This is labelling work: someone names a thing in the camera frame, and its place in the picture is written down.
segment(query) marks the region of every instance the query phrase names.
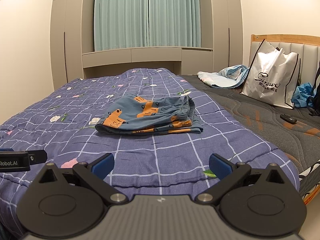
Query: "teal curtain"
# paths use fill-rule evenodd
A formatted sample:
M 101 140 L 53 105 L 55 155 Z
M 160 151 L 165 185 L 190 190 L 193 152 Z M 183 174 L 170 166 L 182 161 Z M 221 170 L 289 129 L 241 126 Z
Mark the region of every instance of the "teal curtain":
M 201 47 L 200 0 L 149 0 L 150 46 Z
M 95 0 L 95 51 L 146 47 L 148 30 L 148 0 Z

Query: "metal screw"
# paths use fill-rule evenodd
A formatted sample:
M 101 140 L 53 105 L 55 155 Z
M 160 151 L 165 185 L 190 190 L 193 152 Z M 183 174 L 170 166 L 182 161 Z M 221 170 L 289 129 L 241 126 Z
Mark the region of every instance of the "metal screw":
M 121 193 L 115 193 L 110 196 L 110 199 L 114 202 L 122 202 L 126 199 L 126 196 Z
M 197 198 L 201 202 L 209 202 L 209 201 L 213 200 L 213 196 L 211 194 L 208 194 L 208 193 L 199 194 L 197 196 Z

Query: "floor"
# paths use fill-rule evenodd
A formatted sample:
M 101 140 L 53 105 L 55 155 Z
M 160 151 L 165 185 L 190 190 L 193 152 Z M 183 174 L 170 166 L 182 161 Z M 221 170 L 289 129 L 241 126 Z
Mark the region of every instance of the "floor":
M 307 218 L 299 235 L 304 240 L 320 240 L 320 194 L 307 205 Z

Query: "black backpack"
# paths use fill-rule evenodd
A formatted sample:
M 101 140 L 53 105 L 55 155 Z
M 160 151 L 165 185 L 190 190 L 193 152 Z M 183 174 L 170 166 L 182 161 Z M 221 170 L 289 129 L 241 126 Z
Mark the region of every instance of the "black backpack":
M 320 62 L 319 62 L 319 68 L 316 74 L 315 84 L 313 85 L 311 90 L 311 95 L 313 95 L 313 91 L 316 89 L 316 83 L 319 75 L 320 75 Z M 307 98 L 307 108 L 311 112 L 310 115 L 320 116 L 320 85 L 317 87 L 315 97 L 310 96 Z

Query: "folded clothing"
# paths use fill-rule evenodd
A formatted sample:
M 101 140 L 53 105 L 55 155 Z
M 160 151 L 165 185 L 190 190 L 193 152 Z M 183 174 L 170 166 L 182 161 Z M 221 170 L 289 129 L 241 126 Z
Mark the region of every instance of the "folded clothing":
M 294 103 L 294 107 L 307 107 L 307 98 L 311 96 L 312 85 L 310 83 L 304 83 L 296 87 L 295 92 L 291 98 L 291 102 Z
M 203 83 L 214 88 L 236 88 L 244 82 L 248 74 L 247 66 L 236 65 L 222 69 L 218 73 L 200 71 L 197 76 Z
M 201 133 L 203 128 L 189 96 L 167 97 L 154 101 L 134 94 L 119 98 L 95 128 L 107 134 Z

